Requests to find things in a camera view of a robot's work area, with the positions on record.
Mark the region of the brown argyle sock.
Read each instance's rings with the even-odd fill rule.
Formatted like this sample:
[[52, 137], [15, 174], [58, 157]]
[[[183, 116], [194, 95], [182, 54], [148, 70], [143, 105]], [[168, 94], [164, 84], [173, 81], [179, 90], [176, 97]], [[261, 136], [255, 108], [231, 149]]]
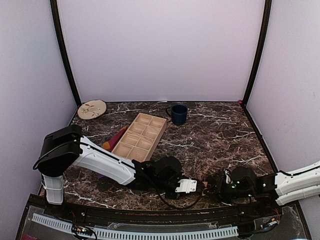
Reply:
[[200, 195], [202, 197], [207, 195], [207, 189], [208, 189], [208, 182], [207, 181], [202, 181], [200, 184]]

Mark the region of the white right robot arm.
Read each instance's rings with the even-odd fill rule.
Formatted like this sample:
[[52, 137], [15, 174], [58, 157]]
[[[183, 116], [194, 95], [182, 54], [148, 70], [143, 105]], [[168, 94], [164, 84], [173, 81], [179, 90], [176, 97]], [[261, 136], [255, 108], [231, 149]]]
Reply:
[[245, 166], [225, 169], [207, 181], [203, 194], [225, 204], [237, 199], [254, 199], [283, 206], [320, 194], [320, 163], [263, 176], [257, 176], [252, 168]]

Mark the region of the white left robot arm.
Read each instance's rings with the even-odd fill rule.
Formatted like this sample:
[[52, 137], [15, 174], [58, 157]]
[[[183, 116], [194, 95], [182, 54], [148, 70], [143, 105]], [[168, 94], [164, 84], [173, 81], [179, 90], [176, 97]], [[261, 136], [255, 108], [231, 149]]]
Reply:
[[163, 190], [169, 199], [200, 193], [204, 188], [200, 180], [184, 175], [181, 162], [173, 156], [145, 162], [117, 156], [94, 144], [82, 134], [79, 125], [73, 124], [44, 138], [40, 156], [33, 165], [42, 175], [49, 204], [63, 204], [63, 174], [71, 165], [96, 172], [132, 190], [155, 189], [157, 193]]

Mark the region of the wooden compartment tray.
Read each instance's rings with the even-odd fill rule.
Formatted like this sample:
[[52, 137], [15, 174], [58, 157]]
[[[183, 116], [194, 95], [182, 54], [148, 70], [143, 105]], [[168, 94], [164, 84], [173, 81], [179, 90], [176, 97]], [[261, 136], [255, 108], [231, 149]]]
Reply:
[[112, 153], [140, 163], [149, 161], [166, 127], [165, 118], [139, 113]]

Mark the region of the purple striped sock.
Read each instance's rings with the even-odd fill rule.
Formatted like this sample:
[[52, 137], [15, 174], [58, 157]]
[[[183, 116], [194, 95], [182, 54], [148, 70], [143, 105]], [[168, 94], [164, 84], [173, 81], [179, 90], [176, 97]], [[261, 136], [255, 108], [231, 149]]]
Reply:
[[117, 143], [120, 141], [124, 133], [127, 131], [128, 127], [124, 126], [115, 136], [113, 136], [109, 141], [102, 144], [102, 148], [108, 152], [112, 152], [116, 147]]

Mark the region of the dark blue mug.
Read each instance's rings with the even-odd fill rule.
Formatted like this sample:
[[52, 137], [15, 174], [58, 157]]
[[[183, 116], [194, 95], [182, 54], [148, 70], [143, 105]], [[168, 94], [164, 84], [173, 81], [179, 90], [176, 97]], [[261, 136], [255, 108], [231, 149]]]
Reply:
[[186, 123], [188, 108], [184, 104], [176, 104], [165, 109], [174, 125], [181, 126]]

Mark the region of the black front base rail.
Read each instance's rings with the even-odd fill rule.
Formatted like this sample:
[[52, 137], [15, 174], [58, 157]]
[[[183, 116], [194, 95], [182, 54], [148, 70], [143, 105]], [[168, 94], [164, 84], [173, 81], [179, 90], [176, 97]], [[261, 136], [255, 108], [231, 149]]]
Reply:
[[129, 223], [129, 224], [197, 224], [205, 222], [217, 222], [220, 225], [246, 225], [253, 221], [276, 218], [281, 223], [300, 222], [300, 215], [297, 206], [289, 204], [283, 207], [258, 208], [258, 205], [236, 205], [196, 210], [167, 210], [167, 211], [139, 211], [111, 209], [95, 207], [75, 203], [64, 203], [62, 206], [49, 207], [45, 204], [42, 196], [31, 194], [27, 200], [28, 206], [38, 207], [44, 210], [45, 214], [53, 213], [61, 219], [72, 220], [75, 214], [77, 223], [89, 226], [108, 223]]

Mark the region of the right black frame post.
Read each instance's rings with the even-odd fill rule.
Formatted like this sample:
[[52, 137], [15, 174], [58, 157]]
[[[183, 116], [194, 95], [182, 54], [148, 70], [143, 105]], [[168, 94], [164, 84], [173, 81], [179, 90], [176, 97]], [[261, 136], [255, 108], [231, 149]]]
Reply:
[[242, 99], [242, 107], [246, 108], [248, 105], [248, 102], [250, 100], [250, 96], [254, 87], [254, 83], [256, 80], [256, 76], [258, 73], [258, 69], [260, 66], [263, 50], [264, 50], [264, 45], [266, 41], [266, 36], [267, 36], [267, 31], [268, 31], [268, 26], [269, 26], [269, 21], [270, 21], [270, 15], [271, 15], [271, 8], [272, 8], [272, 0], [265, 0], [264, 1], [264, 9], [263, 9], [263, 14], [262, 14], [262, 21], [261, 21], [261, 26], [260, 26], [260, 31], [259, 31], [259, 37], [258, 37], [258, 42], [256, 46], [256, 51], [252, 63], [252, 68], [250, 71], [248, 83], [244, 92], [244, 96]]

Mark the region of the black frame post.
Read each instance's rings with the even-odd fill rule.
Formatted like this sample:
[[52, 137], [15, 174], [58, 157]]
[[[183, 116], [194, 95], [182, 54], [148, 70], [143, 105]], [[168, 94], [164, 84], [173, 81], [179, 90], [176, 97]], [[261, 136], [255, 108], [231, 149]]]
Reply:
[[67, 53], [67, 48], [65, 44], [65, 39], [64, 39], [64, 34], [63, 34], [63, 29], [62, 29], [62, 24], [61, 24], [61, 19], [60, 19], [60, 14], [59, 14], [59, 9], [58, 9], [58, 1], [57, 0], [50, 0], [50, 8], [51, 8], [51, 15], [53, 19], [53, 25], [55, 29], [55, 35], [59, 47], [59, 52], [60, 56], [62, 59], [62, 63], [64, 66], [64, 70], [66, 73], [66, 77], [68, 80], [68, 84], [74, 99], [74, 102], [77, 107], [80, 107], [82, 105], [82, 101], [76, 86], [76, 82], [74, 79], [74, 75], [72, 72], [69, 56]]
[[258, 73], [258, 69], [260, 66], [263, 50], [264, 50], [264, 45], [266, 41], [266, 36], [267, 36], [267, 31], [268, 31], [268, 26], [269, 26], [269, 21], [270, 21], [270, 15], [271, 15], [271, 8], [272, 8], [272, 0], [265, 0], [264, 1], [264, 9], [263, 9], [263, 14], [262, 14], [262, 21], [261, 21], [261, 26], [260, 26], [260, 31], [259, 31], [259, 37], [258, 37], [258, 42], [256, 46], [256, 51], [252, 63], [252, 68], [250, 71], [248, 83], [244, 92], [244, 96], [242, 99], [242, 107], [246, 108], [248, 105], [248, 102], [250, 100], [250, 96], [254, 87], [254, 83], [256, 80], [256, 76]]

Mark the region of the left black frame post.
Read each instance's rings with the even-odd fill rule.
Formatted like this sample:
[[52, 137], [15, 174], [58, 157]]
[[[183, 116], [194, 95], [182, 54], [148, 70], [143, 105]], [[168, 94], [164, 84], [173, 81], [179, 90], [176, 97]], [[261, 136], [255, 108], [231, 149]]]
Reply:
[[65, 44], [65, 39], [64, 39], [64, 34], [63, 34], [63, 29], [62, 29], [62, 24], [61, 24], [61, 19], [60, 19], [60, 14], [59, 14], [59, 9], [58, 9], [58, 1], [57, 0], [50, 0], [50, 8], [51, 8], [51, 15], [53, 19], [53, 25], [55, 29], [55, 35], [59, 47], [59, 52], [60, 56], [62, 59], [62, 63], [64, 66], [64, 70], [66, 73], [66, 77], [68, 80], [68, 84], [74, 99], [74, 102], [77, 107], [80, 107], [82, 105], [82, 101], [76, 86], [76, 82], [74, 79], [74, 75], [72, 72], [69, 56], [67, 53], [67, 48]]

